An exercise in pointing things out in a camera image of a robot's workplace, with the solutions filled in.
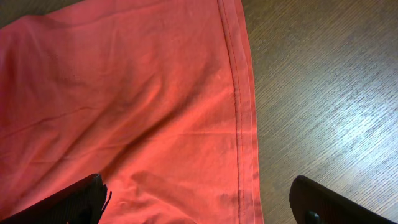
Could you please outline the salmon red t-shirt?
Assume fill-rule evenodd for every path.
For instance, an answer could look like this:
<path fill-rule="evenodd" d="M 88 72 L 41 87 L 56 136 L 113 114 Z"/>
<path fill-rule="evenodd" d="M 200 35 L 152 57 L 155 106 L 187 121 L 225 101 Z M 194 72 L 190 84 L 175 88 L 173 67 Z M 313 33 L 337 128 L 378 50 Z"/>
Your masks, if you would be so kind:
<path fill-rule="evenodd" d="M 1 29 L 1 217 L 92 173 L 103 223 L 262 223 L 240 1 L 82 1 Z"/>

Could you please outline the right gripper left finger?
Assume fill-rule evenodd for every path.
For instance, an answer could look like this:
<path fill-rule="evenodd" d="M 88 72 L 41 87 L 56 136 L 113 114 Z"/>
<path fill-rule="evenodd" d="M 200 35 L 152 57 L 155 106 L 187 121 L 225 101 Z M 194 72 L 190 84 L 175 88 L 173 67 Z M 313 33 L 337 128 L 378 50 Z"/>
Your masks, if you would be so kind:
<path fill-rule="evenodd" d="M 112 192 L 100 174 L 91 174 L 1 224 L 98 224 Z"/>

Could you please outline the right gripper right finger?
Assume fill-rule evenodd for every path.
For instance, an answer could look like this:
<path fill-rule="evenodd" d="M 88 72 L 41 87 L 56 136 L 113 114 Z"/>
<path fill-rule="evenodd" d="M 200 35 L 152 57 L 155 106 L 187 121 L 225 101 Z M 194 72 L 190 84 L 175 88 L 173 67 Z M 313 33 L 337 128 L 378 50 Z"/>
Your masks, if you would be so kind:
<path fill-rule="evenodd" d="M 289 203 L 299 224 L 396 224 L 303 175 L 292 182 Z"/>

